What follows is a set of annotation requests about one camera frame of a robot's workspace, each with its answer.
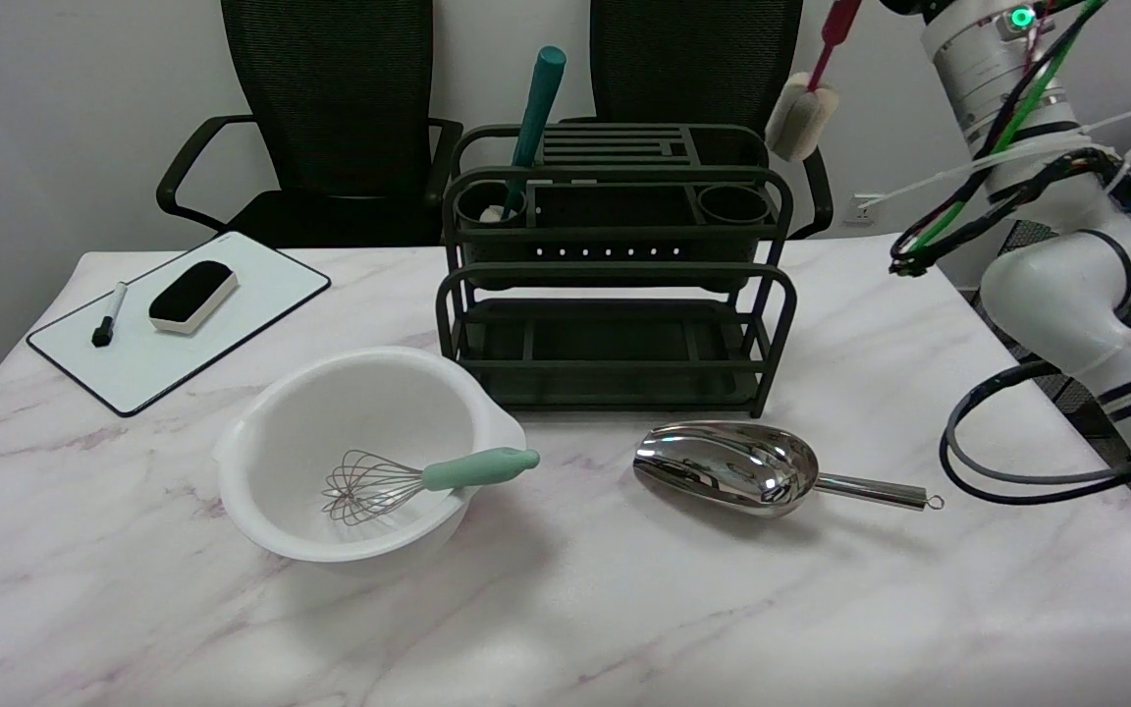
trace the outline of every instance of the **mesh chair back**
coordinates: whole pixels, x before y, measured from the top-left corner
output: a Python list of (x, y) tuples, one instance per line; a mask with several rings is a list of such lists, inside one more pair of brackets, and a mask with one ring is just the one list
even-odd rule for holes
[(797, 48), (801, 0), (592, 0), (603, 122), (766, 130)]
[(283, 189), (421, 195), (431, 0), (223, 0), (221, 9)]

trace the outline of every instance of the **wall power outlet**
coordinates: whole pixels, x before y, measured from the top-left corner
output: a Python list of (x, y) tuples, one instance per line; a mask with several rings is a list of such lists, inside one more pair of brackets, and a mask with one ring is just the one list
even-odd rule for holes
[(880, 206), (863, 207), (872, 198), (882, 197), (881, 193), (854, 193), (849, 198), (849, 209), (845, 212), (845, 224), (852, 227), (873, 227), (880, 221)]

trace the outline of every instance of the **chair armrest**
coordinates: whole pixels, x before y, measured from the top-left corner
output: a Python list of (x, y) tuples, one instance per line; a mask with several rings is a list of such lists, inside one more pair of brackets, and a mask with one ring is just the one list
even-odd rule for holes
[(461, 140), (465, 126), (457, 121), (444, 121), (442, 118), (428, 118), (428, 123), (440, 129), (435, 156), (431, 161), (430, 175), (426, 178), (425, 206), (428, 212), (432, 212), (443, 201), (443, 190), (448, 189), (448, 179), (452, 171), (452, 154), (457, 150), (457, 143)]
[(788, 241), (804, 241), (815, 233), (822, 233), (831, 227), (836, 218), (836, 209), (831, 206), (831, 184), (827, 181), (827, 167), (822, 164), (822, 153), (815, 152), (805, 157), (805, 180), (809, 182), (809, 196), (814, 202), (814, 219), (806, 227), (788, 236)]
[(195, 130), (190, 139), (185, 140), (185, 145), (181, 146), (181, 150), (176, 153), (174, 161), (165, 171), (165, 175), (159, 180), (159, 187), (156, 188), (156, 205), (159, 205), (163, 213), (192, 219), (195, 223), (211, 230), (225, 230), (225, 224), (213, 216), (176, 205), (176, 189), (181, 187), (185, 173), (189, 173), (190, 167), (195, 165), (198, 154), (204, 150), (204, 147), (207, 147), (208, 143), (211, 143), (223, 127), (230, 123), (254, 123), (254, 121), (253, 115), (217, 115), (207, 118), (204, 124), (198, 126), (198, 130)]

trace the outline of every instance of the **whisk wires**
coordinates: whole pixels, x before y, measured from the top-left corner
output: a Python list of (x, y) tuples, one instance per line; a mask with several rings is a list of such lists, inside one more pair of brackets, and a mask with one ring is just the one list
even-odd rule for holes
[(371, 451), (351, 449), (326, 477), (326, 486), (322, 495), (330, 501), (322, 507), (323, 514), (355, 526), (412, 500), (421, 486), (421, 472)]

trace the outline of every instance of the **marble table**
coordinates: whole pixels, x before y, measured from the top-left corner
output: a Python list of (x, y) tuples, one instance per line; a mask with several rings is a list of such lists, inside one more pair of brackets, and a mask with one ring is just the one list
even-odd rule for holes
[[(889, 238), (800, 242), (763, 420), (822, 468), (940, 511), (818, 495), (780, 520), (647, 488), (661, 413), (520, 415), (537, 472), (475, 498), (396, 584), (284, 561), (225, 518), (210, 450), (270, 381), (339, 351), (437, 350), (439, 249), (301, 251), (334, 287), (131, 420), (26, 346), (0, 367), (0, 706), (1131, 704), (1131, 494), (1004, 509), (938, 466), (947, 413), (1013, 365)], [(94, 253), (43, 318), (159, 264)], [(992, 465), (1100, 460), (1029, 385), (966, 422)]]

